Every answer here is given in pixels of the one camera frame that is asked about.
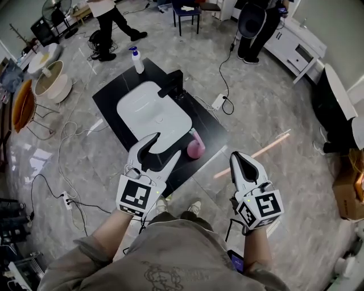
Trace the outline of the black bathtub white rim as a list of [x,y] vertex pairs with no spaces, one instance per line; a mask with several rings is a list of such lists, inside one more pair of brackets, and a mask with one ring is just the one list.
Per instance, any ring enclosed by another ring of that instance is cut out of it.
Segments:
[[325,64],[311,99],[313,111],[325,133],[358,113],[354,108],[338,74]]

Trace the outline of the white sink basin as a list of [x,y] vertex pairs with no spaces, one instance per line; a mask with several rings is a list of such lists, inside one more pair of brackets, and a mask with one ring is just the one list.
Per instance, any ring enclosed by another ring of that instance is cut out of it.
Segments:
[[192,128],[190,116],[170,96],[160,98],[159,90],[156,83],[146,81],[117,104],[118,115],[138,140],[156,132],[160,134],[150,149],[154,154],[172,147]]

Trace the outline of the pink spray bottle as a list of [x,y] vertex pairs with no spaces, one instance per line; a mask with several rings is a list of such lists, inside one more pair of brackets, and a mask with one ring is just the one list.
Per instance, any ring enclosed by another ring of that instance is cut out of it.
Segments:
[[191,159],[199,159],[205,153],[205,144],[195,128],[191,128],[189,133],[193,140],[187,146],[187,154]]

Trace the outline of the white tall cabinet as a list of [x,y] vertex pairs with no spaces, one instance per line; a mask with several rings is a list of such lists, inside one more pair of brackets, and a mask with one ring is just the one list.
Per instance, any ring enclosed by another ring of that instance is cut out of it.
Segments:
[[234,13],[235,5],[238,0],[218,0],[220,5],[220,21],[229,20]]

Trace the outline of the dark blue chair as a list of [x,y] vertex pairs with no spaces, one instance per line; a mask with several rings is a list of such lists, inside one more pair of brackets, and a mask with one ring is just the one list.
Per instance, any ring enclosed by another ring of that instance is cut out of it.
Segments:
[[[197,29],[196,34],[199,34],[200,30],[200,8],[199,4],[196,0],[171,0],[172,9],[173,9],[173,23],[176,27],[176,17],[178,16],[179,23],[179,35],[181,36],[181,19],[182,17],[191,17],[191,24],[194,23],[194,18],[197,17]],[[183,11],[181,10],[182,6],[194,7],[193,11]]]

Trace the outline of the wooden chair dark seat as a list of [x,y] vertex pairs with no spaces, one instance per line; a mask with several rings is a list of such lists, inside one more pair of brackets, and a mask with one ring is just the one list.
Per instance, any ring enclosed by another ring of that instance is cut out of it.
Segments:
[[212,16],[216,16],[221,12],[221,8],[217,3],[211,3],[207,0],[205,2],[201,1],[199,3],[199,8],[201,11],[201,16],[204,17],[207,14],[211,14]]

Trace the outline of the person's right forearm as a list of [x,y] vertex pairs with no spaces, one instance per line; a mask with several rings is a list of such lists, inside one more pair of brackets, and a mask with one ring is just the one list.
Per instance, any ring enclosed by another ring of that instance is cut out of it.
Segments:
[[268,269],[272,267],[272,255],[265,227],[253,230],[249,235],[245,236],[243,258],[246,270],[254,264],[259,264]]

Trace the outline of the person's left shoe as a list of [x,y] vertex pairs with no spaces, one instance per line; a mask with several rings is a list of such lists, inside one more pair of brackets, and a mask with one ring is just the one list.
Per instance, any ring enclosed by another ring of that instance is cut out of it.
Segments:
[[167,212],[167,201],[164,197],[161,197],[156,202],[156,215]]

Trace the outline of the white round side table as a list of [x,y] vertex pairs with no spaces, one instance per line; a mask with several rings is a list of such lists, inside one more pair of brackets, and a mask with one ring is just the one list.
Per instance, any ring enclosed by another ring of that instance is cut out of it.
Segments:
[[57,61],[63,48],[60,44],[51,43],[43,47],[30,61],[27,72],[32,78],[38,78],[42,70]]

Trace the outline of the brown cardboard box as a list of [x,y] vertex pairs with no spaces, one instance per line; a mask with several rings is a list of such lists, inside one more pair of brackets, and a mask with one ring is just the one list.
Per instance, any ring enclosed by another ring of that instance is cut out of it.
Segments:
[[364,219],[364,149],[351,149],[343,157],[332,188],[341,218]]

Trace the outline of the white pump bottle blue cap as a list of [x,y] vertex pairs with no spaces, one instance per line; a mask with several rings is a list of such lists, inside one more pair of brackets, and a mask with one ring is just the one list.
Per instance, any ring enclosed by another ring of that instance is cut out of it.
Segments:
[[132,52],[131,58],[136,72],[138,74],[142,74],[144,72],[144,64],[142,62],[140,52],[138,51],[137,47],[131,47],[129,50]]

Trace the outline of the black device purple screen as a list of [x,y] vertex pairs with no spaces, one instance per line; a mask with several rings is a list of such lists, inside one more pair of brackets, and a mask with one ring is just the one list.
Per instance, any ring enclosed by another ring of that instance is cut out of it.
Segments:
[[233,250],[228,250],[227,254],[231,260],[231,262],[234,265],[234,268],[236,271],[240,274],[243,274],[243,265],[244,265],[244,259],[241,255],[234,252]]

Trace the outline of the person's dark shorts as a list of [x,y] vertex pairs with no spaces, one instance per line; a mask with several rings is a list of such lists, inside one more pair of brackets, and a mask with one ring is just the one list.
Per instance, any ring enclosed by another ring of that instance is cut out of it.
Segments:
[[208,231],[214,231],[211,225],[204,219],[198,217],[195,213],[191,211],[184,211],[179,218],[174,217],[169,212],[162,212],[161,214],[158,214],[156,217],[154,217],[150,222],[149,225],[157,222],[169,222],[169,221],[175,221],[178,219],[191,221],[193,223],[196,223],[197,225],[203,227],[204,229]]

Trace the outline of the white drawer cabinet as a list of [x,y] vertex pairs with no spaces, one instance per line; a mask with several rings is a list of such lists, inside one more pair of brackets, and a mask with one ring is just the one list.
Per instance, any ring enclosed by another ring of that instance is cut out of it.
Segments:
[[315,83],[319,80],[327,46],[294,19],[282,18],[264,48],[295,75],[294,84],[305,75]]

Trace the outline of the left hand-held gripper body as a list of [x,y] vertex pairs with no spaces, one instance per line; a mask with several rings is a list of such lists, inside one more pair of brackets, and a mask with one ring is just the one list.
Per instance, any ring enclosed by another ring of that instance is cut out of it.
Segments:
[[128,159],[120,176],[117,209],[135,217],[145,218],[166,189],[167,168],[156,172],[142,170],[141,163]]

